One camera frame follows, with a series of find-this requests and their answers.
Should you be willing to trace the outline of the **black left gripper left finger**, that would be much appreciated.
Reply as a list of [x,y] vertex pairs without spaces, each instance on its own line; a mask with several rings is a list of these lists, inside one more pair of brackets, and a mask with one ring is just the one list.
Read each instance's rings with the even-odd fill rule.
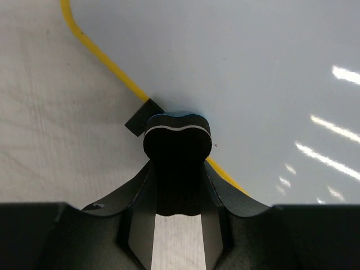
[[151,269],[157,194],[154,166],[149,161],[130,181],[82,211],[101,217],[119,215],[116,243],[140,269]]

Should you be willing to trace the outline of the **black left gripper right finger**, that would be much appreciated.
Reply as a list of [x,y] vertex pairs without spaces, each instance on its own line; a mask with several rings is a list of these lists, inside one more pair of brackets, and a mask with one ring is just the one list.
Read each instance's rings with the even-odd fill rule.
[[225,181],[209,164],[201,168],[201,225],[206,269],[218,269],[234,247],[230,217],[248,218],[268,206]]

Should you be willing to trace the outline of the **black whiteboard eraser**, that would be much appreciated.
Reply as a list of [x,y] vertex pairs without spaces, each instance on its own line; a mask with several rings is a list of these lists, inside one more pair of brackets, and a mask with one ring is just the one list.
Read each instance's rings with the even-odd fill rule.
[[201,115],[152,116],[145,128],[143,149],[157,183],[158,215],[200,213],[200,172],[212,149],[208,121]]

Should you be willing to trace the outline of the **yellow framed whiteboard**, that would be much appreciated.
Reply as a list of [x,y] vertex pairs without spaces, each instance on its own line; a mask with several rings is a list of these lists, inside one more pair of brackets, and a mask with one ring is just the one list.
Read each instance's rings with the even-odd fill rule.
[[209,121],[209,163],[250,197],[359,203],[358,1],[60,5],[142,101]]

